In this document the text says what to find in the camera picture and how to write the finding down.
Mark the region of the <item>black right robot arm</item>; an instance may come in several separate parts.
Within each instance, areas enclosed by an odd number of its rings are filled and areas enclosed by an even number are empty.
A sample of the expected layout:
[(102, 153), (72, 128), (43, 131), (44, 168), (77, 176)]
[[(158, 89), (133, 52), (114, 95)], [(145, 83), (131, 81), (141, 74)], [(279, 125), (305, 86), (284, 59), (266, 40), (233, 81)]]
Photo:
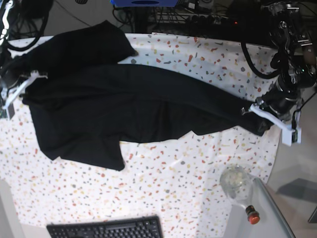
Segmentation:
[(16, 62), (9, 51), (9, 36), (18, 23), (21, 14), (20, 0), (0, 1), (0, 91), (10, 89), (17, 84), (18, 75), (13, 72)]

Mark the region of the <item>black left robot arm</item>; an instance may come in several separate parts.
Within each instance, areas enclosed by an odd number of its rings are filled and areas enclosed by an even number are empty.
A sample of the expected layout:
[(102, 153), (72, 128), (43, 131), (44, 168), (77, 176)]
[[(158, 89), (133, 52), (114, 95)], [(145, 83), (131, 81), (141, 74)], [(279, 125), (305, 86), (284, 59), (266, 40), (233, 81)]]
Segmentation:
[(292, 0), (259, 0), (255, 23), (263, 25), (277, 53), (264, 74), (253, 65), (245, 42), (244, 57), (252, 72), (262, 79), (276, 78), (269, 91), (256, 99), (259, 108), (282, 118), (301, 100), (301, 90), (317, 84), (317, 60), (313, 42), (300, 14), (300, 3)]

